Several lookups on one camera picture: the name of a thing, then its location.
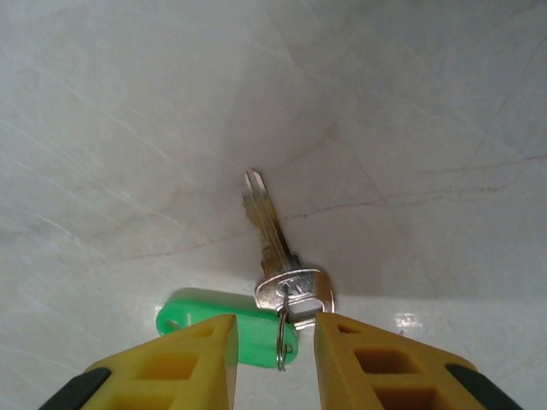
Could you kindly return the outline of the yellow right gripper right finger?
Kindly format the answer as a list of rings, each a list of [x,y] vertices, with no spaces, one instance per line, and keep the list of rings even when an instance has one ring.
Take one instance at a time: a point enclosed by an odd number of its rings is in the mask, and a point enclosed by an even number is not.
[[[336,313],[315,319],[323,409],[517,409],[468,360]]]

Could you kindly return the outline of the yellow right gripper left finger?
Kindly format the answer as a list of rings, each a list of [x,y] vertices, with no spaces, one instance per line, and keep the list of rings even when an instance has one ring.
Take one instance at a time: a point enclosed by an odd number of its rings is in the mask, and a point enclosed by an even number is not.
[[[92,364],[42,407],[231,409],[237,369],[237,319],[223,314]]]

